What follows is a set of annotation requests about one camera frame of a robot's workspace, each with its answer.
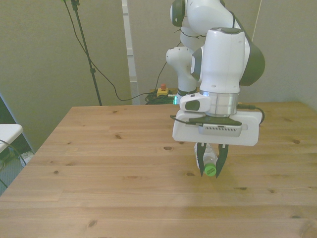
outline wood knot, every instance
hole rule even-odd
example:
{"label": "wood knot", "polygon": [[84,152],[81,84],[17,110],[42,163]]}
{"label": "wood knot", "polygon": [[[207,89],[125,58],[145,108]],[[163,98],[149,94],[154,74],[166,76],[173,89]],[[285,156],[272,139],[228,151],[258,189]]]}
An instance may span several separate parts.
{"label": "wood knot", "polygon": [[293,122],[291,119],[284,118],[285,121]]}
{"label": "wood knot", "polygon": [[95,226],[96,224],[97,224],[97,220],[92,220],[92,221],[89,223],[88,227],[93,227],[93,226]]}
{"label": "wood knot", "polygon": [[239,190],[245,191],[245,190],[247,190],[248,188],[247,188],[247,187],[235,187],[234,189],[239,189]]}
{"label": "wood knot", "polygon": [[173,148],[172,147],[170,147],[170,146],[165,146],[164,147],[164,150],[172,150]]}
{"label": "wood knot", "polygon": [[136,179],[140,179],[141,177],[139,176],[127,176],[127,179],[129,180],[136,180]]}

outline wooden table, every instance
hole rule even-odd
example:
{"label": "wooden table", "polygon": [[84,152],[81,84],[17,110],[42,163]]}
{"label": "wooden table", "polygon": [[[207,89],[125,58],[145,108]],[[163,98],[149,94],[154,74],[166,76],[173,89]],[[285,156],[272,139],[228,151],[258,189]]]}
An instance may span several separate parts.
{"label": "wooden table", "polygon": [[0,237],[316,238],[317,114],[257,106],[217,179],[173,140],[176,105],[72,108],[0,197]]}

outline cable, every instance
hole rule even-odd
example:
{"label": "cable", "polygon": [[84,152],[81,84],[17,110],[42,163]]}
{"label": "cable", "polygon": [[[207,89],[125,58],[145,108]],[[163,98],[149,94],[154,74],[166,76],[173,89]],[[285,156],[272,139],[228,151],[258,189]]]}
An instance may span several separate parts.
{"label": "cable", "polygon": [[[90,58],[89,55],[87,54],[85,48],[83,47],[82,43],[80,42],[80,40],[79,40],[79,38],[78,38],[78,36],[77,36],[77,33],[76,33],[76,29],[75,29],[75,25],[74,25],[73,19],[72,19],[72,17],[71,17],[70,11],[69,11],[68,6],[67,6],[66,0],[63,0],[63,1],[64,1],[65,6],[66,6],[66,9],[67,9],[67,12],[68,12],[68,15],[69,15],[71,24],[72,24],[72,26],[73,26],[73,30],[74,30],[75,37],[76,37],[77,41],[79,42],[79,44],[80,44],[81,48],[83,49],[83,51],[85,52],[86,56],[89,58],[91,64],[92,64],[92,65],[96,68],[96,70],[113,86],[116,97],[117,97],[120,101],[124,102],[124,101],[130,101],[130,100],[135,99],[135,98],[137,98],[137,97],[140,97],[140,96],[142,96],[142,95],[149,95],[149,93],[141,93],[141,94],[139,94],[138,96],[135,96],[135,97],[129,98],[129,99],[121,99],[121,98],[118,96],[118,93],[117,93],[117,90],[116,90],[115,85],[98,69],[98,67],[97,67],[97,66],[94,64],[94,62],[91,60],[91,58]],[[165,68],[165,65],[166,65],[166,62],[165,62],[165,64],[164,64],[162,70],[160,71],[160,73],[159,73],[159,75],[158,75],[158,79],[157,79],[157,84],[156,84],[156,86],[155,86],[155,90],[157,89],[159,77],[160,77],[160,75],[161,75],[163,69]]]}
{"label": "cable", "polygon": [[173,103],[174,97],[169,97],[168,95],[160,95],[157,97],[157,90],[148,94],[145,98],[147,102],[146,105],[158,105],[158,104],[170,104]]}
{"label": "cable", "polygon": [[203,35],[199,35],[199,36],[189,36],[189,35],[186,35],[183,31],[182,31],[182,29],[180,28],[180,29],[178,29],[177,31],[175,31],[174,33],[176,33],[176,32],[178,32],[178,31],[180,31],[181,33],[183,33],[183,35],[185,35],[185,36],[187,36],[187,37],[191,37],[191,38],[197,38],[197,39],[199,39],[199,37],[206,37],[206,36],[203,36]]}
{"label": "cable", "polygon": [[0,182],[6,187],[8,188],[8,186],[0,179]]}
{"label": "cable", "polygon": [[259,110],[261,113],[262,113],[262,119],[261,119],[261,122],[260,122],[260,124],[264,121],[264,119],[265,119],[265,113],[264,113],[264,111],[261,109],[261,108],[257,108],[255,105],[248,105],[248,104],[241,104],[241,103],[239,103],[238,105],[237,105],[237,109],[248,109],[248,110],[255,110],[255,109],[257,109],[257,110]]}
{"label": "cable", "polygon": [[262,113],[262,120],[260,122],[260,124],[261,124],[264,121],[264,119],[265,119],[265,113],[264,113],[264,111],[261,108],[256,108],[256,109],[258,109]]}
{"label": "cable", "polygon": [[176,118],[176,116],[173,116],[173,115],[170,115],[169,117],[172,118],[173,120],[178,121],[178,122],[183,123],[183,124],[196,125],[196,123],[192,123],[192,122],[184,121],[184,120],[179,120]]}
{"label": "cable", "polygon": [[160,74],[163,72],[163,69],[165,68],[165,65],[166,65],[166,64],[167,64],[167,62],[165,62],[165,64],[164,64],[162,70],[160,71],[160,73],[159,73],[159,75],[158,75],[157,84],[155,85],[154,91],[156,91],[156,89],[157,89],[157,87],[158,87],[158,82],[159,82]]}
{"label": "cable", "polygon": [[22,159],[23,163],[26,165],[25,160],[23,159],[22,155],[14,148],[13,145],[11,145],[10,143],[4,141],[4,140],[0,140],[2,143],[6,144],[8,147],[12,148],[17,154],[18,156]]}

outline wall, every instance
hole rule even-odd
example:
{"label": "wall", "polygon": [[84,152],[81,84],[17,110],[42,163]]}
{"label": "wall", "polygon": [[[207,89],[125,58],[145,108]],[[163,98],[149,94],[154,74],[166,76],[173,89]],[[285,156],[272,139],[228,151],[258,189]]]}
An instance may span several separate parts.
{"label": "wall", "polygon": [[265,72],[241,89],[241,101],[301,101],[317,111],[316,9],[316,1],[262,1],[254,43]]}
{"label": "wall", "polygon": [[[180,42],[179,32],[174,33],[178,28],[172,25],[169,17],[173,0],[128,0],[127,3],[139,93],[147,93],[155,88],[167,50]],[[225,0],[225,3],[252,37],[260,0]],[[177,87],[177,75],[169,65],[160,76],[158,85],[161,83],[169,88]]]}
{"label": "wall", "polygon": [[[121,1],[82,0],[79,14],[92,60],[130,98]],[[0,32],[0,93],[36,151],[72,106],[98,105],[87,57],[60,0],[0,1]],[[96,77],[104,105],[131,103]]]}

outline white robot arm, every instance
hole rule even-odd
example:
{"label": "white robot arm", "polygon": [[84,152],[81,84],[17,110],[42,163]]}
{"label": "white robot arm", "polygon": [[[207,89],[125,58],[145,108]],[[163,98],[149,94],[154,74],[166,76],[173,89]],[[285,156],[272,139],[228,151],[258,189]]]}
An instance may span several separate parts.
{"label": "white robot arm", "polygon": [[[219,175],[228,145],[252,146],[258,141],[262,114],[236,109],[239,86],[249,86],[260,78],[264,57],[222,0],[175,0],[170,14],[173,24],[181,27],[185,45],[166,54],[167,62],[177,71],[177,96],[181,98],[173,138],[199,142],[200,157],[206,143],[219,144]],[[193,79],[201,81],[199,93],[194,93]]]}

